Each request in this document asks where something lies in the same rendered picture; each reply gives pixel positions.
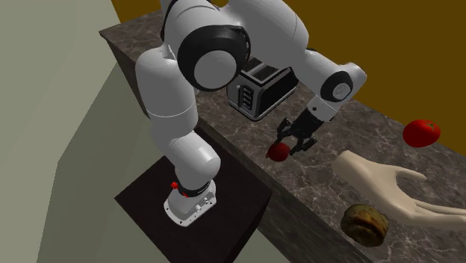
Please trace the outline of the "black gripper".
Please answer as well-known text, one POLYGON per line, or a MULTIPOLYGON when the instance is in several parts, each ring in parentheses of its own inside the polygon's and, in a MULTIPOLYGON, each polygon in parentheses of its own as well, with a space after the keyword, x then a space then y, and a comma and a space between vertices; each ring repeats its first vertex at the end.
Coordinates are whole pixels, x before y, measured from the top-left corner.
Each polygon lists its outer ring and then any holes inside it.
POLYGON ((281 121, 276 129, 277 137, 274 144, 278 144, 285 137, 293 135, 296 137, 297 142, 291 148, 289 155, 300 151, 305 152, 317 142, 312 135, 322 124, 324 124, 322 120, 317 119, 308 109, 305 109, 293 122, 288 118, 281 121))

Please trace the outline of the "small red tomato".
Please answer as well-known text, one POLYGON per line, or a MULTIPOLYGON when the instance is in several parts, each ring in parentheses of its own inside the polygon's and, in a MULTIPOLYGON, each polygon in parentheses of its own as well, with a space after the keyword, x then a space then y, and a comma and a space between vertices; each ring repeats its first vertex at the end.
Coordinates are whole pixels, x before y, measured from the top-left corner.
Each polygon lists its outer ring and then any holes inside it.
POLYGON ((290 147, 285 143, 273 143, 267 150, 266 157, 277 162, 287 159, 290 153, 290 147))

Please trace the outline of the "silver black toaster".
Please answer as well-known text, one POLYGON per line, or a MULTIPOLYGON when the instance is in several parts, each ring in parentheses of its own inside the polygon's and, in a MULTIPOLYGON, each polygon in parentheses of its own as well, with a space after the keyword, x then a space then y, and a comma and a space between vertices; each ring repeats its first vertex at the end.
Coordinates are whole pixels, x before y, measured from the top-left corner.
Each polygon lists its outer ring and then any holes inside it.
POLYGON ((226 93, 230 106, 251 121, 259 121, 288 98, 298 82, 290 67, 276 69, 251 57, 226 93))

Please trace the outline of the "beige hand figure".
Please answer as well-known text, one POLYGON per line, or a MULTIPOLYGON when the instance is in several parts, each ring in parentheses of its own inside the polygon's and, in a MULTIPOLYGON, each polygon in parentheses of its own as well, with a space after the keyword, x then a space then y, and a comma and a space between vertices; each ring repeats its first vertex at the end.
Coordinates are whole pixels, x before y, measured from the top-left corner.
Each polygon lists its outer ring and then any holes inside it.
POLYGON ((466 209, 433 205, 414 199, 397 184, 400 176, 424 182, 426 177, 422 173, 369 161, 349 150, 343 151, 332 162, 332 171, 399 223, 466 231, 466 209))

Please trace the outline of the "dark robot stand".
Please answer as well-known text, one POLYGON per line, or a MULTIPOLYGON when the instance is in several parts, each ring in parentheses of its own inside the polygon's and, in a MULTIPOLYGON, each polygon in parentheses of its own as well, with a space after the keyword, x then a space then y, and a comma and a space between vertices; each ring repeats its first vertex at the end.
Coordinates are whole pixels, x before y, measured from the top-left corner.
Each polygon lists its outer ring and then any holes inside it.
POLYGON ((221 159, 212 208, 187 227, 168 217, 163 204, 172 191, 175 168, 165 157, 115 200, 170 263, 233 263, 260 223, 272 191, 204 129, 195 131, 221 159))

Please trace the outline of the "brown green round lump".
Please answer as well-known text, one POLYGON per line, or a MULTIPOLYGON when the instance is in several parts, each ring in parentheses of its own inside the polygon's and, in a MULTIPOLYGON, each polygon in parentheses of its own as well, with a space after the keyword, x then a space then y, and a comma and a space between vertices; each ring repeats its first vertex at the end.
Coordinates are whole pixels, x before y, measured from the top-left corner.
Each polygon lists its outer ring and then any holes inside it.
POLYGON ((382 245, 388 228, 387 217, 365 204, 351 205, 341 219, 343 233, 364 247, 382 245))

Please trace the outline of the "large red tomato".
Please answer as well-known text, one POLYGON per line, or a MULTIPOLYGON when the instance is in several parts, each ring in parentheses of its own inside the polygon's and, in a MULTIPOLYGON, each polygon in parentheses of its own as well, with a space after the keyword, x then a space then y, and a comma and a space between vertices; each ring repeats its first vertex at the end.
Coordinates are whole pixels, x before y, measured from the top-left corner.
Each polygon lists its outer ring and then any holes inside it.
POLYGON ((429 146, 440 136, 439 125, 430 120, 413 120, 403 129, 403 140, 415 148, 429 146))

